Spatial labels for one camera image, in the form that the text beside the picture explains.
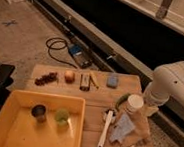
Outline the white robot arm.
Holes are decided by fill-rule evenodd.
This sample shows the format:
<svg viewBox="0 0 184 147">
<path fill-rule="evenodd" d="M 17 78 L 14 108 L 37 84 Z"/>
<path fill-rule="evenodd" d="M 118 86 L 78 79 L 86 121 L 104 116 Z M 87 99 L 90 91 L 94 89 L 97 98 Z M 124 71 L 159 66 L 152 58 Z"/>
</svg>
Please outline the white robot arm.
<svg viewBox="0 0 184 147">
<path fill-rule="evenodd" d="M 147 117 L 159 110 L 159 106 L 170 98 L 176 99 L 184 107 L 184 61 L 160 65 L 153 71 L 152 81 L 146 86 L 144 93 Z"/>
</svg>

